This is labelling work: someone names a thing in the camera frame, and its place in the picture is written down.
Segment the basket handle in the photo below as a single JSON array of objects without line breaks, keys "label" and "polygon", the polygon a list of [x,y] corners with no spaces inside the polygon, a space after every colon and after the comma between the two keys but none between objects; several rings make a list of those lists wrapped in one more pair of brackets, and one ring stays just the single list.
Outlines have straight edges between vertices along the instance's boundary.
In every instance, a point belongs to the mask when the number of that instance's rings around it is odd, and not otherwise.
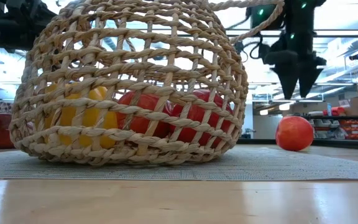
[{"label": "basket handle", "polygon": [[245,34],[238,35],[237,37],[233,37],[230,39],[230,43],[234,44],[239,40],[244,40],[247,37],[252,37],[253,35],[257,34],[267,26],[269,26],[275,19],[282,13],[284,7],[284,0],[245,0],[245,1],[233,1],[228,0],[226,2],[220,3],[209,3],[208,6],[212,11],[220,11],[225,10],[230,7],[252,7],[252,6],[259,6],[259,5],[268,5],[268,4],[275,4],[276,8],[274,9],[273,13],[269,16],[266,21],[263,21],[259,24],[259,26],[251,29],[250,31],[246,32]]}]

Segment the ceiling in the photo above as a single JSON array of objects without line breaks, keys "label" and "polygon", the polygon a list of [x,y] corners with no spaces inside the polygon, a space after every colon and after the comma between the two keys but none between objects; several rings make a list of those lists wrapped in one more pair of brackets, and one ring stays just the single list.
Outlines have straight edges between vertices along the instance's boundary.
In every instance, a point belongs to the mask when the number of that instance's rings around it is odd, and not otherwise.
[{"label": "ceiling", "polygon": [[[61,7],[57,6],[56,0],[43,0],[48,8],[58,13]],[[69,1],[59,1],[59,4],[64,6]],[[219,0],[210,0],[210,2],[221,2]],[[225,11],[216,13],[220,18],[224,27],[229,27],[245,17],[244,9],[230,8]],[[130,22],[128,27],[135,29],[144,29],[144,25],[140,23]],[[319,7],[315,11],[314,27],[318,34],[330,35],[351,35],[358,34],[358,0],[327,0],[323,6]],[[249,29],[249,22],[245,22],[236,27],[236,29]],[[230,34],[241,34],[243,30],[232,30]],[[274,43],[278,38],[266,37],[264,42],[267,44]],[[256,39],[249,38],[244,41],[252,42]],[[349,47],[358,41],[355,38],[314,38],[314,50],[318,55],[323,56],[328,60],[328,64],[318,79],[318,83],[339,83],[339,82],[358,82],[358,61],[350,61],[348,57],[343,54],[358,52],[358,49],[349,49]],[[135,46],[143,47],[142,42],[136,42]],[[250,52],[253,46],[245,49],[246,52]],[[21,80],[22,70],[24,69],[24,57],[25,52],[17,51],[18,54],[9,54],[4,49],[0,49],[0,85],[10,85],[19,83]],[[166,61],[155,61],[155,63],[166,64]],[[249,58],[244,62],[246,71],[249,76],[249,82],[255,85],[250,86],[250,93],[255,95],[255,99],[260,96],[267,96],[266,100],[281,100],[281,90],[278,77],[275,73],[270,71],[269,66],[264,65],[261,60],[254,60]],[[189,67],[191,63],[189,61],[179,61],[177,66]],[[326,91],[337,88],[337,86],[316,86],[311,91],[314,95],[316,93],[324,93]]]}]

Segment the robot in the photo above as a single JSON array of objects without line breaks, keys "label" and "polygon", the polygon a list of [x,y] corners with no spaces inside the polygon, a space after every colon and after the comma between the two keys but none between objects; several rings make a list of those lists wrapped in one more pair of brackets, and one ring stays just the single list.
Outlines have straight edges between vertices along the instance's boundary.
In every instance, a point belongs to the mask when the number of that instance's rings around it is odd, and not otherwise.
[{"label": "robot", "polygon": [[[298,80],[300,95],[305,98],[323,70],[318,66],[326,65],[327,61],[313,51],[314,9],[325,1],[285,0],[282,14],[265,29],[281,29],[279,40],[268,46],[262,43],[261,34],[257,34],[260,37],[257,58],[266,65],[274,65],[272,70],[280,79],[286,100],[291,99]],[[251,27],[256,27],[273,13],[274,8],[274,5],[247,8],[246,19],[242,22],[250,18]],[[237,43],[238,50],[241,46],[242,43]]]},{"label": "robot", "polygon": [[54,16],[41,0],[0,0],[0,47],[9,53],[30,50]]}]

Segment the yellow bell pepper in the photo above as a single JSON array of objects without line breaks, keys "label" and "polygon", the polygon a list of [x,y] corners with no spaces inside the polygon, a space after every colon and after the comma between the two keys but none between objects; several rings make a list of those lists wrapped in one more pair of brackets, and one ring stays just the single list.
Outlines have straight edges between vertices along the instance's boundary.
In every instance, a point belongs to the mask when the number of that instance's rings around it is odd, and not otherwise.
[{"label": "yellow bell pepper", "polygon": [[[45,93],[50,93],[56,89],[56,84],[50,85],[46,87]],[[106,96],[107,89],[106,87],[99,86],[96,89],[93,89],[89,92],[88,98],[92,100],[104,100]],[[73,93],[66,97],[66,99],[74,100],[78,99],[80,97],[79,93]],[[60,118],[60,126],[71,126],[71,121],[75,116],[75,107],[65,107],[62,108],[62,115]],[[99,116],[100,109],[97,108],[90,108],[85,109],[84,117],[82,125],[85,127],[92,127],[96,124],[96,120]],[[52,113],[45,118],[45,129],[51,127],[53,116],[55,115],[55,111],[52,111]],[[104,117],[104,129],[111,129],[111,128],[117,128],[117,117],[116,113],[112,111],[108,111]],[[60,135],[60,141],[68,146],[72,143],[71,137],[66,135]],[[90,146],[92,144],[92,139],[88,136],[81,135],[79,138],[80,144],[84,147]],[[112,148],[115,145],[115,140],[112,140],[111,138],[107,136],[102,136],[100,139],[100,145],[101,147],[105,149]]]}]

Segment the cable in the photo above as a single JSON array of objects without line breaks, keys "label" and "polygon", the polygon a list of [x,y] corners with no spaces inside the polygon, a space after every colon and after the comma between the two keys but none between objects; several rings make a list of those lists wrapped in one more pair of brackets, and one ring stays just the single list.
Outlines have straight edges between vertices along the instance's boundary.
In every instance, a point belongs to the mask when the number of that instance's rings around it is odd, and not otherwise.
[{"label": "cable", "polygon": [[249,52],[249,56],[252,58],[252,59],[259,59],[260,57],[259,57],[259,55],[258,55],[258,57],[254,57],[254,56],[252,56],[252,53],[253,53],[253,51],[256,49],[256,48],[258,48],[261,44],[262,44],[262,42],[264,41],[264,37],[262,37],[262,35],[260,35],[259,36],[259,42],[257,42],[257,45]]},{"label": "cable", "polygon": [[246,63],[246,62],[248,61],[248,59],[249,59],[249,56],[248,56],[247,52],[243,51],[243,53],[247,56],[247,59],[245,59],[244,61],[242,61],[242,63]]},{"label": "cable", "polygon": [[251,17],[251,12],[252,12],[252,11],[251,11],[251,8],[248,7],[247,10],[246,10],[246,18],[245,18],[244,20],[242,20],[242,21],[240,21],[240,22],[234,24],[234,25],[229,26],[228,28],[226,28],[226,30],[231,30],[231,29],[235,28],[236,26],[241,25],[241,24],[247,22],[247,20]]}]

